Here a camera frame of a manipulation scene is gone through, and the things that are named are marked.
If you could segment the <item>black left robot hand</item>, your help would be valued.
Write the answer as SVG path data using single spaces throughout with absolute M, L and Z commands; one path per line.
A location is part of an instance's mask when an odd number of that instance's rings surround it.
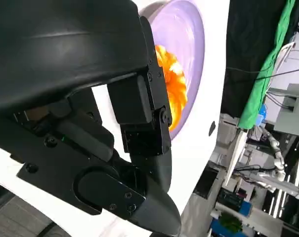
M 130 0 L 0 0 L 0 148 L 18 177 L 90 214 L 180 233 L 171 108 Z

